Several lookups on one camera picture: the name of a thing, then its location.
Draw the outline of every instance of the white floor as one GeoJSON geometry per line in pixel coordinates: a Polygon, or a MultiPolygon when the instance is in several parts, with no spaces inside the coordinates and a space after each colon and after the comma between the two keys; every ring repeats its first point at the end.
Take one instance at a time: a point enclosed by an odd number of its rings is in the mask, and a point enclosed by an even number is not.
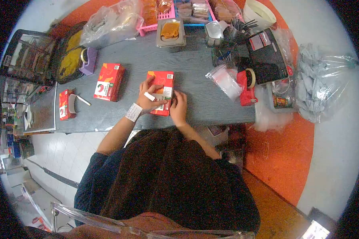
{"type": "MultiPolygon", "coordinates": [[[[137,132],[133,131],[128,141],[137,132]]],[[[35,155],[28,159],[62,177],[79,183],[91,156],[106,134],[107,132],[32,135],[35,155]]],[[[38,184],[63,204],[73,207],[76,188],[55,179],[28,160],[24,161],[29,168],[31,177],[38,184]]]]}

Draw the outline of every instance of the gray table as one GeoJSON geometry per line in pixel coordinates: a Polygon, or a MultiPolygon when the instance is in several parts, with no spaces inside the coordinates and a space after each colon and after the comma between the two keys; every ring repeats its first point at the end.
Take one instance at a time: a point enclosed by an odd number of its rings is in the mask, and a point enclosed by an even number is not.
{"type": "MultiPolygon", "coordinates": [[[[211,48],[205,44],[204,31],[186,31],[186,35],[185,49],[176,53],[156,47],[155,31],[144,37],[137,37],[136,41],[122,41],[99,50],[94,74],[58,85],[57,95],[65,89],[75,88],[75,93],[92,105],[76,100],[77,116],[66,121],[60,121],[56,107],[56,131],[74,133],[109,130],[135,102],[139,84],[146,79],[150,70],[175,72],[174,88],[188,95],[187,120],[191,125],[254,122],[254,106],[242,107],[239,100],[232,102],[218,86],[205,77],[213,69],[213,65],[211,48]],[[103,63],[120,63],[126,68],[118,102],[93,98],[103,63]]],[[[135,129],[165,128],[172,125],[170,117],[147,114],[137,121],[135,129]]]]}

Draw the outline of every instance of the blue basket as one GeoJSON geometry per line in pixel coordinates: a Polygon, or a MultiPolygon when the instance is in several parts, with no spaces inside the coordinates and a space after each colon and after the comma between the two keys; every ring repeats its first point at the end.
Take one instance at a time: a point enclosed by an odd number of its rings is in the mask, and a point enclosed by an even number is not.
{"type": "MultiPolygon", "coordinates": [[[[176,7],[176,3],[181,3],[181,2],[190,2],[190,0],[184,0],[184,1],[182,1],[182,0],[173,0],[174,1],[174,10],[175,10],[175,14],[176,14],[176,17],[178,17],[178,9],[177,9],[177,7],[176,7]]],[[[210,12],[211,12],[212,10],[211,10],[211,8],[209,8],[209,21],[214,21],[213,20],[213,18],[211,17],[211,14],[210,14],[210,12]]],[[[199,27],[199,26],[205,26],[205,24],[184,24],[183,26],[189,26],[189,27],[199,27]]]]}

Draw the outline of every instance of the white cable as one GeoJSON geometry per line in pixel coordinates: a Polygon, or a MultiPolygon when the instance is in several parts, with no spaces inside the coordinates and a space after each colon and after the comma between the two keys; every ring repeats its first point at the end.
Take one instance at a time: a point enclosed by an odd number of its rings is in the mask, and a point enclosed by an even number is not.
{"type": "Polygon", "coordinates": [[[286,89],[284,92],[282,92],[282,93],[279,92],[279,91],[277,91],[277,89],[275,88],[275,83],[274,83],[274,81],[272,82],[272,84],[273,84],[273,87],[274,87],[274,90],[275,90],[276,93],[278,93],[278,94],[284,94],[284,93],[286,93],[286,92],[289,90],[290,85],[291,85],[291,81],[290,81],[290,78],[289,78],[289,85],[288,85],[287,89],[286,89]]]}

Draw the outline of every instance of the red packaging box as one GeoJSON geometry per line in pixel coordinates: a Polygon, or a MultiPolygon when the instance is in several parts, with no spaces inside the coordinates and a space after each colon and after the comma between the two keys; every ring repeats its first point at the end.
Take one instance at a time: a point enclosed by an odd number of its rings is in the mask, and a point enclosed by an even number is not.
{"type": "Polygon", "coordinates": [[[66,89],[59,95],[59,112],[60,120],[68,120],[76,117],[76,114],[69,112],[68,99],[71,94],[74,94],[74,90],[66,89]]]}
{"type": "Polygon", "coordinates": [[[173,81],[174,81],[174,72],[153,72],[148,71],[146,79],[151,76],[155,76],[155,79],[150,82],[150,86],[153,84],[163,84],[161,89],[156,89],[152,94],[157,100],[167,99],[169,100],[166,104],[161,105],[157,109],[150,112],[151,114],[156,114],[159,116],[169,116],[170,106],[172,102],[173,94],[173,81]]]}
{"type": "Polygon", "coordinates": [[[124,72],[125,68],[122,67],[121,64],[104,63],[100,71],[100,76],[98,77],[93,97],[117,102],[118,89],[124,72]]]}

